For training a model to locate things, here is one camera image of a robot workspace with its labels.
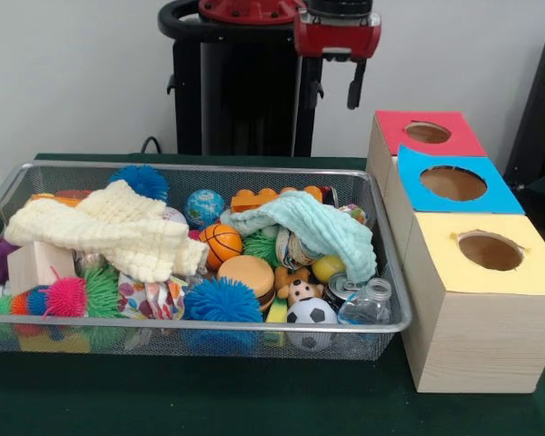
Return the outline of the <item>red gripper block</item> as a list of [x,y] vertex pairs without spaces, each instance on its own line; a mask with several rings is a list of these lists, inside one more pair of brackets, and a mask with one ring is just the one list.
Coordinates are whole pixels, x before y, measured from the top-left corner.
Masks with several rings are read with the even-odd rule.
[[294,19],[294,45],[303,57],[353,60],[356,63],[349,85],[347,108],[359,107],[367,61],[373,56],[382,32],[381,16],[370,13],[364,17],[323,17],[300,12]]

